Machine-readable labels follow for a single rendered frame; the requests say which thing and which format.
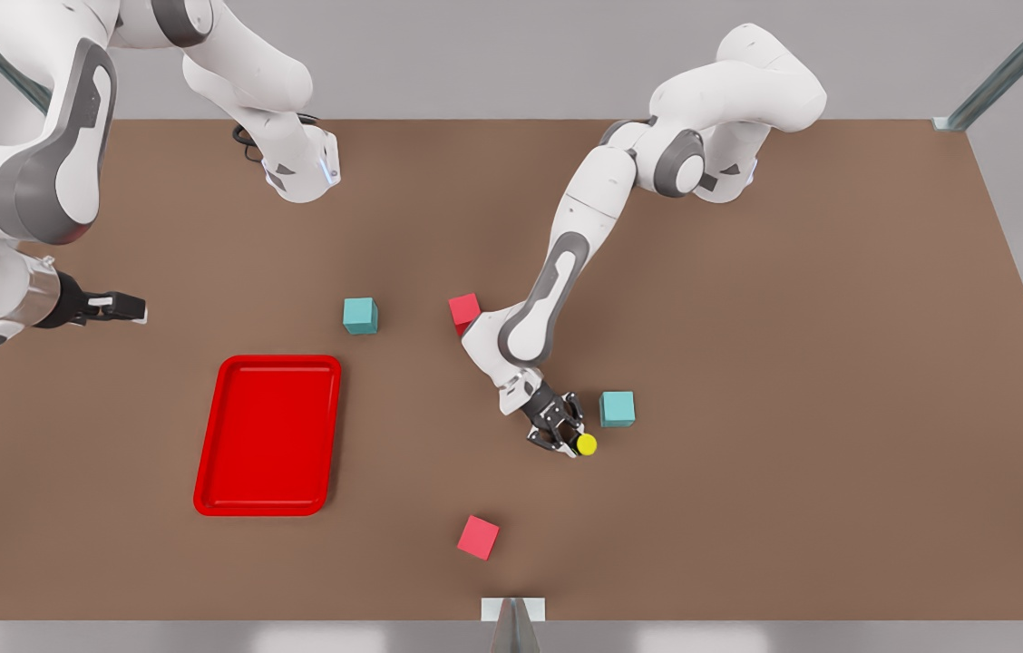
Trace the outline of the red cube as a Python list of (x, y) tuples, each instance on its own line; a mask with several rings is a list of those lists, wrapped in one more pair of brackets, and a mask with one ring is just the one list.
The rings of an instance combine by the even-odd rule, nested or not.
[(463, 337), (471, 323), (482, 314), (477, 294), (469, 293), (451, 297), (448, 301), (454, 331), (458, 337)]
[(500, 528), (478, 516), (470, 515), (457, 541), (457, 549), (479, 560), (488, 560), (498, 540)]

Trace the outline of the teal cube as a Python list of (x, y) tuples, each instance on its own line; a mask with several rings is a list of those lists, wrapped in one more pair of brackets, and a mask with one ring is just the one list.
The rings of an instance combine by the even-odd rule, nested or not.
[(632, 390), (606, 390), (599, 397), (603, 427), (629, 427), (636, 421), (635, 396)]
[(379, 306), (373, 297), (347, 297), (343, 300), (342, 324), (351, 335), (379, 332)]

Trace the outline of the red plastic tray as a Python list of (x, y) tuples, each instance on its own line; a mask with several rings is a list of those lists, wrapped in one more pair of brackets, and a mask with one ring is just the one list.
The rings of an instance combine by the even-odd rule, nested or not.
[(214, 517), (320, 512), (342, 367), (325, 355), (238, 355), (219, 367), (193, 504)]

